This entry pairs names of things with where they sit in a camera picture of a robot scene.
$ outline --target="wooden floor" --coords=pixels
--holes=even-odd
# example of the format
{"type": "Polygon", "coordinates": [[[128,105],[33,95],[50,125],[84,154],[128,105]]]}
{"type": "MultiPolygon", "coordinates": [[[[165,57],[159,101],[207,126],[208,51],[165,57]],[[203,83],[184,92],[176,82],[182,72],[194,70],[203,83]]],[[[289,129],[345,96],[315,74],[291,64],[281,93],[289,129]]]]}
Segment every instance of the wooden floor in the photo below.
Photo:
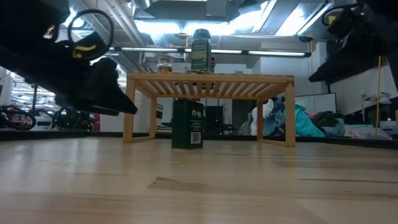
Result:
{"type": "Polygon", "coordinates": [[[0,142],[0,223],[398,223],[398,151],[0,142]]]}

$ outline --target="wooden table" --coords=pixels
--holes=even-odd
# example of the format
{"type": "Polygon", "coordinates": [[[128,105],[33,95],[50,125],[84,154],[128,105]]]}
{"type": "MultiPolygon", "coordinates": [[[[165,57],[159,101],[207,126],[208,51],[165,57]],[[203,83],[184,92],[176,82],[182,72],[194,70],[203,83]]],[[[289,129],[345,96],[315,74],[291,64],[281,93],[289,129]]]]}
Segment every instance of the wooden table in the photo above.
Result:
{"type": "Polygon", "coordinates": [[[126,94],[134,102],[136,90],[148,96],[150,104],[150,131],[148,138],[132,138],[133,114],[124,115],[123,142],[134,143],[155,138],[156,105],[158,97],[224,98],[257,100],[257,141],[285,147],[295,147],[294,77],[285,75],[233,75],[146,73],[127,75],[126,94]],[[262,104],[265,100],[285,92],[286,140],[263,139],[262,104]]]}

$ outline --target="yellow cable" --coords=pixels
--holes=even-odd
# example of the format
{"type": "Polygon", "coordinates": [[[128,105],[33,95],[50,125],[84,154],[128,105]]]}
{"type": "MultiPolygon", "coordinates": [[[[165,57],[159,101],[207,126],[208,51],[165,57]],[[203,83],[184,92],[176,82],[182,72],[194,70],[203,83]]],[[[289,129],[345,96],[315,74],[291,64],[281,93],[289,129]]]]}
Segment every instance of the yellow cable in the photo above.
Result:
{"type": "Polygon", "coordinates": [[[377,139],[377,129],[380,122],[380,84],[381,84],[381,55],[379,56],[379,86],[377,88],[377,115],[376,115],[376,130],[374,132],[374,138],[377,139]]]}

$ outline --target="shelf leg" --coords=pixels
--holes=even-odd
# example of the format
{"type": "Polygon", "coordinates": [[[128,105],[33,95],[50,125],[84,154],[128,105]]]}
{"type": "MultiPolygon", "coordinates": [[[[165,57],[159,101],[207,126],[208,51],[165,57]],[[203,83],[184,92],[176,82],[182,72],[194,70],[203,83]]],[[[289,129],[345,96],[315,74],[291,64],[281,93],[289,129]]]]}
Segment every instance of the shelf leg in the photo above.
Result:
{"type": "MultiPolygon", "coordinates": [[[[134,102],[136,97],[136,81],[132,79],[127,80],[126,95],[134,102]]],[[[134,122],[133,114],[124,114],[123,124],[123,143],[132,143],[132,127],[134,122]]]]}
{"type": "Polygon", "coordinates": [[[262,100],[257,101],[257,141],[261,142],[263,139],[262,134],[262,100]]]}
{"type": "Polygon", "coordinates": [[[295,113],[294,113],[294,84],[288,83],[285,87],[286,101],[286,143],[287,147],[296,145],[295,113]]]}
{"type": "Polygon", "coordinates": [[[149,129],[149,137],[155,138],[156,133],[156,112],[157,112],[157,97],[153,97],[150,99],[150,129],[149,129]]]}

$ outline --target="ceiling duct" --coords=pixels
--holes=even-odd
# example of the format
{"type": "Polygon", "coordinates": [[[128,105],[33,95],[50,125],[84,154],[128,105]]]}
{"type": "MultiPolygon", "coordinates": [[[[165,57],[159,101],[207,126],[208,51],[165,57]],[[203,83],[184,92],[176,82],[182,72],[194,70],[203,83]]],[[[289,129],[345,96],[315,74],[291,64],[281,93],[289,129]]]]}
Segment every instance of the ceiling duct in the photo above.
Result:
{"type": "Polygon", "coordinates": [[[131,0],[137,9],[146,9],[150,6],[151,0],[131,0]]]}
{"type": "Polygon", "coordinates": [[[179,21],[220,21],[229,22],[239,16],[233,2],[228,0],[207,1],[152,1],[150,7],[136,10],[136,20],[179,20],[179,21]]]}
{"type": "Polygon", "coordinates": [[[153,34],[150,37],[156,46],[169,47],[169,40],[164,34],[153,34]]]}
{"type": "Polygon", "coordinates": [[[261,4],[264,3],[266,0],[233,0],[235,4],[238,5],[239,13],[245,14],[253,11],[261,10],[261,4]]]}

